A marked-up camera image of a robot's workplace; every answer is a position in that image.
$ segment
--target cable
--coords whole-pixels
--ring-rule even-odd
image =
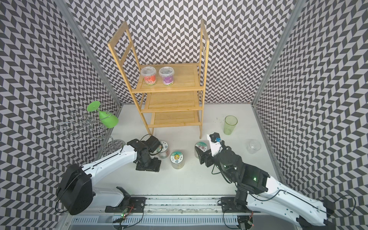
[[[215,164],[213,164],[213,168],[212,168],[212,172],[211,172],[211,174],[212,174],[212,175],[220,174],[221,172],[225,172],[226,170],[229,170],[229,169],[232,169],[232,168],[234,168],[234,167],[230,167],[230,168],[228,168],[228,169],[225,169],[224,171],[221,171],[221,169],[220,169],[220,168],[218,168],[218,169],[220,170],[220,172],[218,172],[218,173],[213,173],[213,170],[215,169]]]
[[[142,209],[142,218],[141,218],[137,223],[135,223],[135,224],[133,224],[133,225],[130,225],[130,226],[127,226],[127,227],[125,227],[124,229],[127,229],[127,228],[129,228],[129,227],[133,227],[134,225],[138,224],[139,222],[141,222],[141,221],[143,220],[144,211],[143,211],[143,207],[142,207],[142,206],[140,206],[140,207],[141,207],[141,209]]]
[[[334,214],[331,214],[331,216],[342,218],[342,217],[348,217],[348,216],[351,216],[352,215],[352,213],[354,212],[354,210],[355,210],[355,208],[357,206],[357,201],[355,200],[355,198],[352,195],[349,195],[349,194],[344,195],[344,196],[340,197],[339,199],[335,200],[334,203],[336,203],[337,201],[339,201],[340,199],[342,199],[342,198],[344,198],[346,196],[351,196],[351,198],[353,198],[353,200],[354,200],[354,207],[353,207],[352,211],[348,215],[344,215],[344,216],[336,216]]]
[[[146,135],[144,135],[139,141],[142,141],[142,139],[145,137],[145,136],[147,136],[147,135],[151,135],[152,136],[152,134],[146,134]]]
[[[66,212],[67,210],[64,210],[64,211],[58,211],[57,209],[56,209],[56,206],[59,204],[59,201],[60,201],[60,199],[61,199],[61,197],[64,195],[64,193],[66,192],[66,190],[69,188],[69,186],[73,183],[73,181],[74,180],[76,180],[77,179],[77,177],[79,177],[80,175],[81,175],[82,173],[79,173],[69,184],[68,184],[68,186],[64,189],[64,191],[63,191],[63,193],[61,194],[61,196],[60,196],[60,198],[56,201],[56,204],[55,204],[55,212],[57,212],[57,213],[63,213],[63,212]]]
[[[269,201],[269,200],[272,200],[277,194],[279,194],[279,192],[280,191],[284,191],[284,190],[279,190],[279,191],[277,191],[277,193],[275,194],[275,195],[273,195],[273,197],[271,197],[271,198],[269,198],[269,199],[266,199],[266,200],[261,200],[261,199],[258,199],[258,198],[256,198],[256,197],[254,197],[252,194],[250,194],[254,199],[256,199],[256,200],[259,200],[259,201]]]
[[[239,228],[239,227],[237,227],[237,228],[232,228],[232,227],[229,227],[229,226],[227,226],[227,225],[226,225],[224,215],[225,215],[225,212],[226,212],[226,211],[229,211],[229,210],[230,210],[230,209],[225,210],[225,211],[224,211],[224,213],[222,214],[222,221],[224,222],[225,226],[226,226],[227,228],[229,228],[229,229],[241,229],[241,228]]]
[[[132,211],[132,210],[133,210],[133,208],[134,208],[134,205],[133,205],[133,207],[128,207],[128,208],[130,208],[130,211],[129,211],[129,213],[128,213],[127,215],[124,215],[124,217],[129,216],[129,214],[131,213],[131,211]]]
[[[222,175],[222,177],[225,179],[225,181],[228,183],[228,184],[231,184],[232,183],[232,181],[228,181],[227,180],[227,178],[225,177],[225,175],[221,172],[221,175]]]

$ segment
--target white floor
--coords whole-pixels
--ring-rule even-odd
[[[231,135],[223,133],[224,118],[227,115],[234,115],[238,119]],[[150,122],[151,114],[146,114],[146,120]],[[255,165],[277,178],[251,105],[205,105],[202,141],[206,141],[206,134],[213,132],[218,132],[225,144],[240,155],[244,163]],[[112,132],[113,138],[128,142],[141,139],[146,134],[135,105],[124,105],[119,123]],[[174,169],[169,158],[161,159],[158,173],[136,171],[136,165],[129,163],[105,177],[96,186],[121,186],[132,195],[235,195],[234,183],[226,183],[221,174],[212,175],[212,167],[207,168],[200,164],[194,156],[194,145],[200,141],[198,126],[155,128],[153,135],[166,141],[170,152],[183,153],[183,168]],[[256,154],[249,154],[245,149],[247,139],[256,139],[261,143],[262,147]]]

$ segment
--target robotic arm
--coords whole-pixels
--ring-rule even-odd
[[[139,171],[160,171],[161,160],[152,158],[152,153],[161,145],[151,136],[147,141],[131,140],[118,151],[95,162],[78,166],[73,164],[63,175],[56,191],[58,201],[63,203],[71,215],[81,213],[87,207],[127,206],[130,195],[123,188],[113,189],[94,187],[98,181],[121,166],[134,162]]]
[[[233,209],[259,211],[289,221],[303,229],[334,229],[327,218],[333,214],[333,202],[310,199],[283,185],[267,172],[246,163],[225,146],[218,133],[209,135],[211,149],[195,147],[200,164],[216,166],[228,183],[237,187]]]
[[[217,167],[228,183],[235,183],[237,191],[234,199],[229,202],[229,197],[226,197],[227,205],[232,210],[268,213],[301,226],[304,230],[335,229],[327,220],[334,212],[334,203],[310,199],[283,185],[267,172],[243,163],[239,155],[225,146],[218,133],[208,137],[210,150],[203,152],[196,147],[199,162],[205,163],[207,167]],[[160,141],[154,136],[147,141],[134,139],[100,160],[83,166],[71,165],[56,192],[58,201],[63,203],[71,215],[93,206],[107,206],[106,210],[109,207],[120,207],[124,210],[129,206],[130,195],[123,188],[104,189],[94,186],[102,178],[130,162],[137,163],[136,170],[158,172],[161,161],[152,158],[152,153],[159,146]]]

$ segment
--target cylindrical container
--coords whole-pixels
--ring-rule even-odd
[[[179,151],[175,151],[171,154],[170,161],[174,169],[181,169],[184,166],[184,156]]]
[[[162,83],[164,85],[172,85],[174,83],[174,69],[171,67],[162,67],[159,74],[162,78]]]
[[[142,68],[141,75],[144,77],[147,85],[156,84],[156,69],[152,66]]]
[[[166,141],[161,141],[161,145],[156,149],[154,154],[159,153],[159,154],[157,154],[158,157],[164,159],[164,158],[168,157],[169,154],[170,154],[169,145],[167,144]]]
[[[255,154],[258,150],[261,149],[261,144],[259,141],[251,139],[246,142],[245,147],[250,154]]]
[[[236,117],[231,115],[225,117],[224,133],[226,135],[230,135],[233,132],[237,123],[238,119],[236,119]]]
[[[206,152],[206,151],[207,151],[207,149],[208,149],[207,144],[206,144],[206,143],[204,143],[204,142],[202,142],[202,141],[197,142],[197,143],[195,144],[195,146],[197,146],[197,147],[198,147],[200,150],[202,150],[203,152]],[[195,150],[195,147],[194,147],[194,155],[195,155],[195,157],[197,157],[197,158],[198,158],[198,153],[197,153],[197,151]]]

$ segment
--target wooden shelf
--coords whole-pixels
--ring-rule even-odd
[[[160,64],[160,65],[141,65],[140,68],[152,66],[156,69],[156,84],[147,85],[142,76],[139,77],[137,88],[133,93],[153,93],[153,92],[180,92],[180,91],[199,91],[203,86],[199,84],[198,66],[199,63],[184,64]],[[174,69],[174,83],[171,86],[164,85],[159,75],[159,70],[164,66]]]
[[[122,53],[121,58],[116,53],[115,47],[120,39],[126,34],[129,44]],[[199,106],[199,98],[205,101],[206,79],[209,54],[209,37],[206,31],[204,20],[201,20],[201,33],[199,38],[199,63],[182,64],[157,64],[141,65],[137,52],[135,51],[132,36],[126,22],[123,22],[114,36],[107,43],[117,67],[127,85],[128,91],[132,96],[133,102],[138,109],[139,115],[149,134],[153,134],[156,127],[175,127],[175,126],[199,126],[199,138],[202,138],[204,104]],[[147,85],[143,76],[138,79],[137,87],[132,89],[127,75],[124,71],[124,63],[130,53],[133,52],[139,71],[146,66],[156,69],[156,84]],[[162,67],[170,66],[174,69],[174,83],[171,86],[162,83],[159,71]],[[201,69],[203,66],[203,85],[201,86]],[[141,102],[137,101],[136,95],[142,94]],[[147,124],[143,113],[152,113],[151,124]]]
[[[141,113],[202,110],[197,91],[148,93]]]
[[[149,128],[201,125],[197,111],[152,113]]]

